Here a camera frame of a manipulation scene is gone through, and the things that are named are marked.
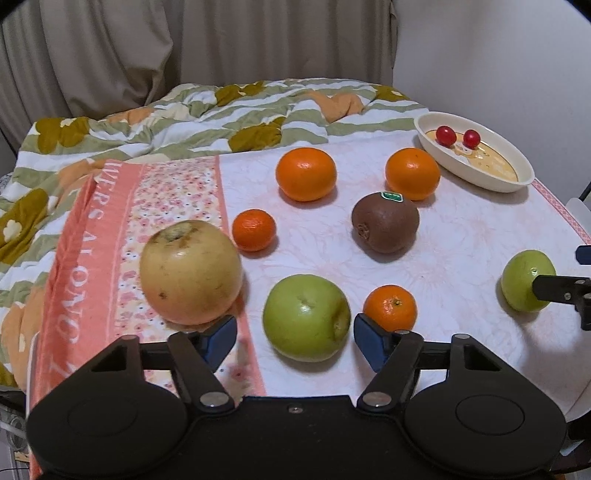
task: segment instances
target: floral blanket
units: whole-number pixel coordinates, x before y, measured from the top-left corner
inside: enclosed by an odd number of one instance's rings
[[[370,138],[412,130],[425,111],[389,86],[290,79],[185,84],[103,120],[37,121],[0,196],[0,383],[26,386],[58,240],[80,189],[106,161],[151,163]],[[75,311],[80,300],[74,297],[67,308]]]

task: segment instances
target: cherry tomato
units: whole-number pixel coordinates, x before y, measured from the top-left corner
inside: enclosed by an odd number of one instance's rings
[[[435,132],[435,138],[437,138],[437,141],[444,147],[451,147],[456,143],[457,135],[453,131],[453,128],[448,127],[447,125],[442,125],[437,129],[437,132]]]
[[[464,134],[464,145],[472,150],[480,144],[480,133],[476,130],[466,130]]]

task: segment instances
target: curtain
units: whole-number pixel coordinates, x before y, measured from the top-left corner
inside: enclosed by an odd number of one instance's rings
[[[27,0],[0,28],[0,128],[103,118],[179,83],[353,78],[390,85],[391,0]]]

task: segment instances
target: green apple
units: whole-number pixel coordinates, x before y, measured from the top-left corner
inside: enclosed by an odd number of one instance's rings
[[[538,300],[531,289],[538,275],[556,275],[550,259],[539,250],[524,250],[507,263],[501,277],[501,290],[515,310],[539,312],[550,303]]]
[[[262,325],[271,345],[300,362],[321,362],[344,344],[351,323],[347,298],[316,275],[292,275],[269,293]]]

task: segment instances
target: metal screw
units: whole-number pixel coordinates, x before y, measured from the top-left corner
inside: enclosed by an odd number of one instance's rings
[[[390,405],[392,397],[384,392],[368,392],[363,396],[363,403],[370,407],[385,407]]]
[[[224,392],[207,392],[201,395],[199,401],[208,408],[221,407],[230,400]]]
[[[304,409],[299,405],[290,405],[289,407],[287,407],[287,411],[289,413],[302,413]]]

